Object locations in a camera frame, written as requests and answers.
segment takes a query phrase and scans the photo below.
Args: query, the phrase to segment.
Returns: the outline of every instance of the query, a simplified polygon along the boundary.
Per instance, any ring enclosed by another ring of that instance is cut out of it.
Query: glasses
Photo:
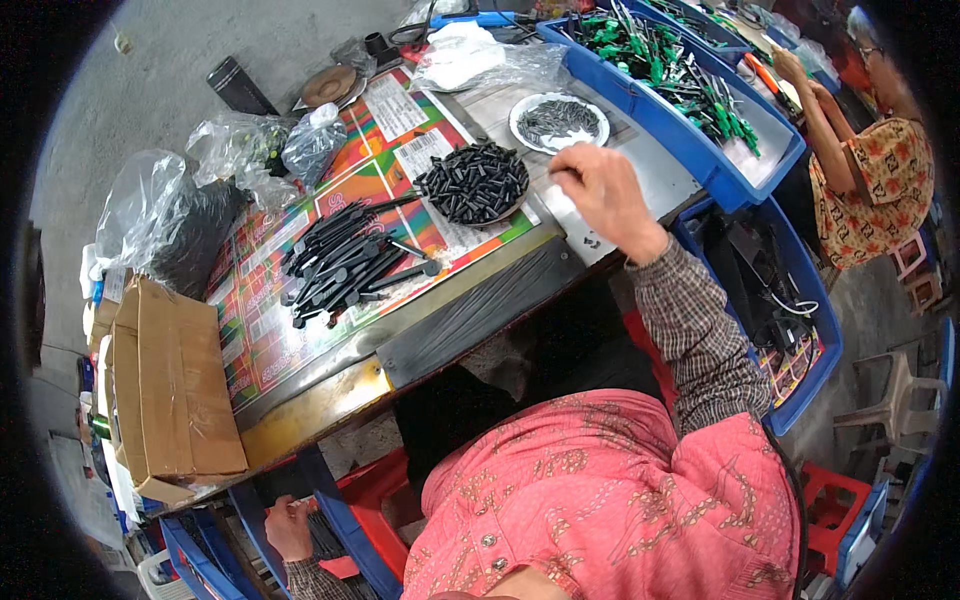
[[[868,59],[868,58],[870,57],[870,55],[871,55],[872,53],[874,53],[874,52],[877,52],[877,53],[879,53],[881,56],[883,56],[883,49],[882,49],[882,48],[860,48],[860,57],[863,59],[863,62],[864,62],[865,64],[866,64],[866,62],[867,62],[867,59]]]

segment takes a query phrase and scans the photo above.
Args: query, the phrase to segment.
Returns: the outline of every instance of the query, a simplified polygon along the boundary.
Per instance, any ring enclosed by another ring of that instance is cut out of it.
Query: elderly woman
[[[774,198],[810,248],[821,246],[838,269],[903,243],[920,228],[933,197],[933,155],[920,109],[859,9],[850,25],[877,102],[891,111],[861,133],[853,132],[833,96],[807,78],[796,56],[774,51],[774,68],[800,95],[813,149]]]

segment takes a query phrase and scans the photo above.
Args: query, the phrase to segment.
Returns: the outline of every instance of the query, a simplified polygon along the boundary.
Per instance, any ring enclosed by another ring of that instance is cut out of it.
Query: gray hair
[[[870,17],[859,6],[853,7],[847,17],[847,34],[860,47],[877,48],[880,46],[879,36]]]

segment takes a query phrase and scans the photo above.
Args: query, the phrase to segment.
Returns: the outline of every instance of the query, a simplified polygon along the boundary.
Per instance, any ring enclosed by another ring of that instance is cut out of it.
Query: black cylinder
[[[248,114],[279,114],[234,57],[226,57],[209,75],[206,82],[227,106]]]
[[[373,32],[364,37],[363,44],[367,47],[367,52],[372,57],[375,57],[387,49],[387,40],[383,38],[380,32]]]

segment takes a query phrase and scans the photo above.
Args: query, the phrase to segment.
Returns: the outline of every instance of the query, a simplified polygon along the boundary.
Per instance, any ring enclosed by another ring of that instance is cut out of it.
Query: checkered sleeve
[[[283,563],[294,600],[354,600],[347,584],[317,564],[316,558]]]
[[[679,393],[681,436],[727,417],[756,418],[770,405],[770,381],[747,356],[747,339],[724,312],[727,294],[671,235],[666,251],[640,267],[628,260],[636,306]]]

